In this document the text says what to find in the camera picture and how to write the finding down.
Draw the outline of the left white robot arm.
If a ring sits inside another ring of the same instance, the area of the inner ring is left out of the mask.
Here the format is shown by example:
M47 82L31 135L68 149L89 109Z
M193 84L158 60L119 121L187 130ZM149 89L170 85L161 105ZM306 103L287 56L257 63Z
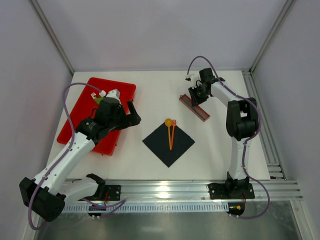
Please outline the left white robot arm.
M44 170L33 179L25 177L19 184L22 200L28 213L36 213L47 222L55 220L67 203L84 198L101 199L106 182L90 173L81 180L64 186L63 183L79 162L112 131L138 125L138 115L132 101L127 102L129 114L116 97L104 97L90 117L83 119L68 144Z

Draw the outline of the yellow plastic spoon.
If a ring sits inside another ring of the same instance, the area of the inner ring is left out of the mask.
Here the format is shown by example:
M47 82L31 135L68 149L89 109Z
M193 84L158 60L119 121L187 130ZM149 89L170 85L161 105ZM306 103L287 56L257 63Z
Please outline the yellow plastic spoon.
M164 122L165 126L167 127L167 132L168 132L168 143L169 143L169 149L172 150L172 141L173 141L173 135L172 135L172 125L173 125L173 120L170 118L167 118Z

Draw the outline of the orange plastic fork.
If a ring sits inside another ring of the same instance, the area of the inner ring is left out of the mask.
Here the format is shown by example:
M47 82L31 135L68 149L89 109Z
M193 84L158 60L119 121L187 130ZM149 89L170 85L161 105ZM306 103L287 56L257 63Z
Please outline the orange plastic fork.
M170 144L170 150L173 149L173 144L174 144L174 136L175 136L175 127L177 125L177 120L173 119L172 120L172 133L171 133L171 144Z

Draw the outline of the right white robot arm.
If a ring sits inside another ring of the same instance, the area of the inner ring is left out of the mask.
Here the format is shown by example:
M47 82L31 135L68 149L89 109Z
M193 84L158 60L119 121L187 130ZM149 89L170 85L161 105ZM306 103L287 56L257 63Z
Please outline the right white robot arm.
M252 139L261 128L256 100L236 94L224 80L214 76L211 68L200 70L198 76L187 74L185 79L192 82L188 92L193 109L210 97L217 98L227 108L226 131L231 138L231 162L225 182L208 185L210 198L254 199L247 164Z

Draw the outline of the teal plastic knife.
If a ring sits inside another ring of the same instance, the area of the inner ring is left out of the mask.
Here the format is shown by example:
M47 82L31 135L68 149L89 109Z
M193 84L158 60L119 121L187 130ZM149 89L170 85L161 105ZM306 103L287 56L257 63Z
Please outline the teal plastic knife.
M206 111L204 111L200 106L192 106L191 99L185 99L184 103L191 110L192 113L194 113L198 118L203 119L203 121L210 117L210 115Z

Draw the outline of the black paper napkin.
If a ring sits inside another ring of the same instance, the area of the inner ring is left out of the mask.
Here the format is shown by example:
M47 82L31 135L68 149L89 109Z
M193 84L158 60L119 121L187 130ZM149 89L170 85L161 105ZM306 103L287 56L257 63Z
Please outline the black paper napkin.
M142 142L168 168L195 143L187 133L176 126L174 130L173 147L172 150L170 150L168 128L165 123L162 123Z

